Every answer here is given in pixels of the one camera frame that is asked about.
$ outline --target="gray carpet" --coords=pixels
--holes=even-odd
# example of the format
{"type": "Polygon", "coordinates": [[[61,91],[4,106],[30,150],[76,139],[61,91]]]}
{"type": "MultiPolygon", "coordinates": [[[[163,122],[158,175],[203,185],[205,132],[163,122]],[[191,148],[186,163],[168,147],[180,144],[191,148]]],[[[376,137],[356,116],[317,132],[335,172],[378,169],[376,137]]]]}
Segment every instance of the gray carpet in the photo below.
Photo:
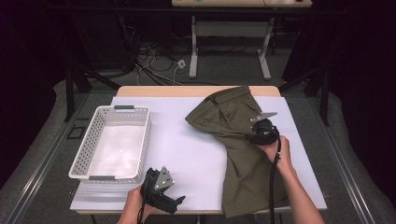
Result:
{"type": "MultiPolygon", "coordinates": [[[[210,82],[220,85],[280,86],[282,84],[280,77],[294,39],[293,36],[279,38],[276,54],[267,56],[273,76],[271,81],[265,81],[261,76],[260,65],[255,52],[261,43],[260,41],[254,42],[254,40],[242,52],[221,52],[230,48],[223,43],[223,40],[220,40],[221,44],[219,42],[211,43],[200,52],[198,77],[194,80],[189,79],[188,67],[186,67],[177,70],[177,81],[183,82],[185,85],[209,85],[207,82],[210,82]]],[[[185,50],[181,47],[173,49],[172,53],[174,55],[172,56],[174,58],[178,57],[174,62],[183,59],[186,64],[189,64],[190,55],[189,53],[183,55],[184,52],[185,50]]],[[[143,65],[148,65],[149,60],[150,57],[146,60],[140,60],[140,62],[143,65]]],[[[151,65],[156,70],[163,70],[169,66],[170,62],[166,57],[158,56],[157,60],[151,65]]],[[[172,79],[173,71],[173,69],[170,69],[156,73],[172,79]]],[[[109,71],[104,74],[108,75],[114,72],[109,71]]],[[[121,85],[137,85],[136,76],[135,69],[127,76],[117,77],[113,80],[121,85]]],[[[92,79],[91,83],[94,87],[91,94],[84,95],[76,92],[80,106],[69,123],[63,122],[66,111],[64,82],[55,87],[58,98],[48,122],[32,144],[18,169],[0,191],[0,223],[6,223],[10,215],[17,217],[17,223],[92,222],[89,216],[79,215],[69,210],[70,203],[73,200],[73,195],[70,192],[78,186],[78,181],[70,179],[68,171],[81,141],[81,139],[78,139],[81,134],[79,127],[86,127],[94,109],[99,105],[109,105],[111,97],[116,92],[97,80],[92,79]],[[53,148],[56,148],[56,153],[52,155],[52,160],[48,162],[48,171],[38,172],[38,166],[53,148]],[[32,192],[32,197],[28,198],[31,201],[24,201],[24,198],[22,198],[24,188],[30,188],[27,184],[30,183],[31,176],[36,173],[41,174],[43,181],[38,183],[37,188],[32,192]],[[21,204],[20,200],[22,203],[26,203],[26,206],[18,206],[21,204]]],[[[140,74],[138,83],[140,85],[155,85],[144,74],[140,74]]],[[[396,223],[395,211],[389,200],[373,184],[348,143],[347,129],[341,111],[342,105],[339,100],[331,95],[329,102],[331,126],[323,127],[318,119],[317,99],[305,98],[302,94],[303,87],[304,83],[285,92],[284,96],[290,106],[290,111],[302,137],[319,185],[329,195],[326,198],[329,209],[321,212],[326,223],[374,223],[373,220],[375,223],[396,223]],[[364,221],[364,217],[361,217],[359,212],[359,207],[357,208],[354,200],[351,200],[350,189],[334,160],[332,152],[334,146],[333,142],[329,140],[329,132],[334,137],[343,158],[345,158],[348,170],[352,173],[357,186],[359,186],[361,197],[367,203],[367,207],[373,216],[372,219],[364,221]]],[[[282,217],[284,223],[292,222],[290,214],[283,214],[282,217]]],[[[95,216],[95,218],[98,223],[116,223],[119,216],[95,216]]],[[[167,218],[170,219],[164,221],[163,217],[153,217],[148,223],[195,222],[194,216],[167,218]]],[[[258,221],[259,223],[269,223],[269,216],[259,215],[258,221]]]]}

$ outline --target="green pants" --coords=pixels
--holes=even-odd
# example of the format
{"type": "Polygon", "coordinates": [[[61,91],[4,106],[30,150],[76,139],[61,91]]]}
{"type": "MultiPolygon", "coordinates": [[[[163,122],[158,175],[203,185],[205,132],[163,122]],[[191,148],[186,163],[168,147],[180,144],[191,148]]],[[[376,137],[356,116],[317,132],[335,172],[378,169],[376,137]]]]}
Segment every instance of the green pants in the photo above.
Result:
{"type": "MultiPolygon", "coordinates": [[[[248,87],[236,87],[207,96],[186,117],[195,129],[211,133],[227,150],[222,209],[226,217],[269,207],[272,163],[265,153],[245,138],[252,133],[250,119],[262,112],[248,87]]],[[[287,205],[287,193],[279,173],[274,181],[276,205],[287,205]]]]}

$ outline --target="hand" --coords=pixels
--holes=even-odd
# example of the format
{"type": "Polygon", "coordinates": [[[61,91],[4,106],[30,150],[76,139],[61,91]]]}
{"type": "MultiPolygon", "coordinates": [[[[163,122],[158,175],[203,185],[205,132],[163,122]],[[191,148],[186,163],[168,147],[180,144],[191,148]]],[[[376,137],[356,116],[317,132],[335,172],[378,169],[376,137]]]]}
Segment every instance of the hand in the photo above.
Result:
{"type": "MultiPolygon", "coordinates": [[[[279,170],[279,172],[282,173],[282,171],[290,170],[292,168],[292,164],[290,158],[289,139],[283,135],[280,135],[280,143],[281,143],[281,149],[280,149],[280,157],[277,162],[277,169],[279,170]]],[[[270,159],[271,162],[274,162],[277,153],[277,144],[278,141],[276,140],[271,145],[257,146],[257,147],[265,152],[265,154],[267,155],[268,159],[270,159]]]]}
{"type": "MultiPolygon", "coordinates": [[[[143,202],[140,189],[141,186],[129,190],[128,197],[126,198],[126,202],[118,224],[137,224],[137,216],[143,202]]],[[[143,221],[155,210],[155,207],[146,204],[143,214],[143,221]]]]}

